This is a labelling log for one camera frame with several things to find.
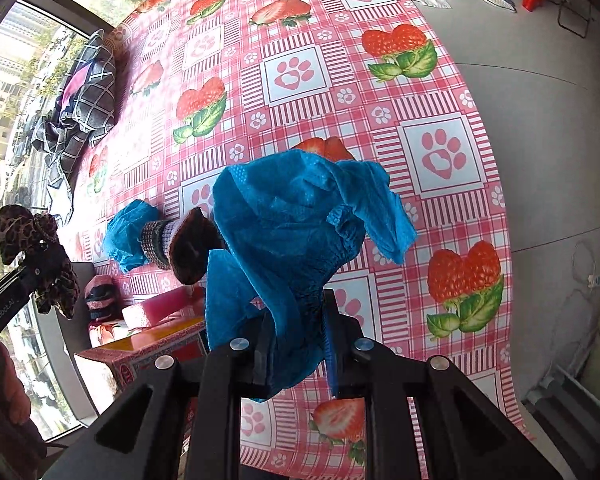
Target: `table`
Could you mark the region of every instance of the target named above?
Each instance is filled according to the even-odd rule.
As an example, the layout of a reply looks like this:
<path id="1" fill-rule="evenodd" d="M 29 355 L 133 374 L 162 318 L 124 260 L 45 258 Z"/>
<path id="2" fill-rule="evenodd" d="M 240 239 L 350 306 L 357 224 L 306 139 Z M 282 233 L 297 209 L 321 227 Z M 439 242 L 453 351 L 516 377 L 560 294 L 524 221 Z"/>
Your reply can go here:
<path id="1" fill-rule="evenodd" d="M 385 168 L 418 231 L 403 266 L 367 239 L 331 280 L 340 308 L 398 354 L 451 357 L 523 431 L 498 170 L 471 93 L 414 4 L 149 0 L 139 10 L 106 39 L 118 124 L 82 157 L 74 216 L 60 230 L 70 256 L 111 273 L 125 303 L 169 290 L 178 285 L 171 272 L 122 275 L 102 253 L 120 208 L 140 198 L 166 218 L 208 212 L 225 166 L 338 136 L 357 159 Z M 417 30 L 395 32 L 401 24 Z M 363 36 L 371 29 L 381 32 Z M 331 448 L 311 429 L 328 400 L 324 365 L 266 403 L 244 400 L 242 462 L 293 478 L 362 479 L 360 446 Z"/>

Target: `gray floor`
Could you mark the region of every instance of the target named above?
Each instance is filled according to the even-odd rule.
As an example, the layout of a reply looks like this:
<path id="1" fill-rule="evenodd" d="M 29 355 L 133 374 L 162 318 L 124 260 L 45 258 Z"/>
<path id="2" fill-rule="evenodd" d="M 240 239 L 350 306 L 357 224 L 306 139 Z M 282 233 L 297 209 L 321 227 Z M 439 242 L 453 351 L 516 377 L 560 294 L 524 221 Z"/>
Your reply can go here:
<path id="1" fill-rule="evenodd" d="M 448 0 L 420 6 L 464 76 L 487 127 L 504 187 L 513 250 L 512 368 L 519 399 L 552 360 L 570 361 L 600 313 L 574 279 L 600 274 L 600 19 L 583 40 L 534 12 Z M 536 425 L 531 428 L 538 431 Z M 546 437 L 538 445 L 556 463 Z M 564 463 L 558 469 L 572 478 Z"/>

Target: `silver bolt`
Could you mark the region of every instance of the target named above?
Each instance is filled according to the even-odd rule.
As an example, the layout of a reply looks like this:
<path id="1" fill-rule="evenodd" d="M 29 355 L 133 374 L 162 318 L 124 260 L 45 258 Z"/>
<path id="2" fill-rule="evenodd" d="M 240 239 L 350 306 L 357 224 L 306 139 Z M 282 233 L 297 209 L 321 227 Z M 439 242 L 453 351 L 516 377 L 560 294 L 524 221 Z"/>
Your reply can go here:
<path id="1" fill-rule="evenodd" d="M 231 339 L 229 346 L 232 350 L 246 350 L 249 347 L 249 340 L 243 337 Z"/>
<path id="2" fill-rule="evenodd" d="M 446 370 L 449 368 L 449 359 L 442 355 L 436 355 L 429 363 L 434 370 Z"/>
<path id="3" fill-rule="evenodd" d="M 368 352 L 374 347 L 374 342 L 368 337 L 361 337 L 360 339 L 356 339 L 356 342 L 353 343 L 353 346 L 355 346 L 361 352 Z"/>
<path id="4" fill-rule="evenodd" d="M 170 355 L 161 355 L 155 360 L 155 367 L 158 370 L 166 370 L 167 368 L 171 368 L 174 364 L 174 359 Z"/>

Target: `blue fabric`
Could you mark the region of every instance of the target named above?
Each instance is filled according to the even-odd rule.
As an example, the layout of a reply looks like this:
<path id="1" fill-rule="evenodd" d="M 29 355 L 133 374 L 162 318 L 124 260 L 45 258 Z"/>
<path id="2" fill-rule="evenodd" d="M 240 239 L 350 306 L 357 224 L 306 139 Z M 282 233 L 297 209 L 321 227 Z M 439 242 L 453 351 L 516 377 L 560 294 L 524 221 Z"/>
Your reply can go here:
<path id="1" fill-rule="evenodd" d="M 272 394 L 304 380 L 324 359 L 322 288 L 356 257 L 365 231 L 403 262 L 416 237 L 389 176 L 375 162 L 330 162 L 301 150 L 225 168 L 214 185 L 214 220 L 229 251 L 209 254 L 206 331 L 213 349 L 272 313 Z"/>
<path id="2" fill-rule="evenodd" d="M 109 258 L 120 264 L 122 272 L 149 263 L 140 246 L 142 228 L 147 222 L 157 220 L 160 211 L 142 200 L 133 200 L 109 221 L 102 248 Z"/>

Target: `red cardboard box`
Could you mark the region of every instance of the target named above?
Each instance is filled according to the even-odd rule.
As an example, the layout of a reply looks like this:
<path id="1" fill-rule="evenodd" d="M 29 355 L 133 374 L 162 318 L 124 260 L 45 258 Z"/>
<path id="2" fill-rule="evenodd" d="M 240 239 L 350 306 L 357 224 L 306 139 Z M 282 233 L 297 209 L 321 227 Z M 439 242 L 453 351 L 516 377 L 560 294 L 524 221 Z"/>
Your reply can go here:
<path id="1" fill-rule="evenodd" d="M 75 354 L 75 363 L 98 412 L 106 410 L 138 372 L 152 366 L 161 355 L 179 361 L 206 355 L 200 337 L 204 329 L 203 317 L 172 320 Z"/>

